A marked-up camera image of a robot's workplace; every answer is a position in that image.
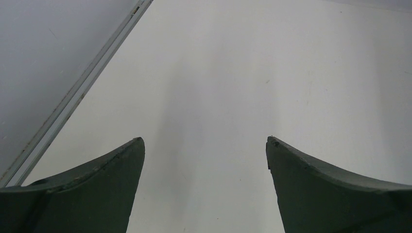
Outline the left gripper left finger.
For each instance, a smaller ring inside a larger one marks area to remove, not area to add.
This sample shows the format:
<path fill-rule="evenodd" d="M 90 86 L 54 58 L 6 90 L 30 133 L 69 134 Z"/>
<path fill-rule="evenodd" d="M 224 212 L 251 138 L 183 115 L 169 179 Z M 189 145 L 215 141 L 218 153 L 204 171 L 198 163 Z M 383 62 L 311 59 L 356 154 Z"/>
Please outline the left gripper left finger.
<path fill-rule="evenodd" d="M 138 137 L 65 172 L 2 188 L 1 232 L 126 232 L 144 158 Z"/>

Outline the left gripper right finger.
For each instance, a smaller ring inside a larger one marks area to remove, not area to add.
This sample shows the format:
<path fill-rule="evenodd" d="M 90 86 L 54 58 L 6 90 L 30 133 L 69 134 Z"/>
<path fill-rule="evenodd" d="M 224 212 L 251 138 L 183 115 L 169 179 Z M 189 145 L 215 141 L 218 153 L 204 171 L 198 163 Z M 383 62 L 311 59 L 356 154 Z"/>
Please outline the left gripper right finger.
<path fill-rule="evenodd" d="M 266 156 L 285 232 L 411 232 L 410 185 L 347 171 L 273 136 Z"/>

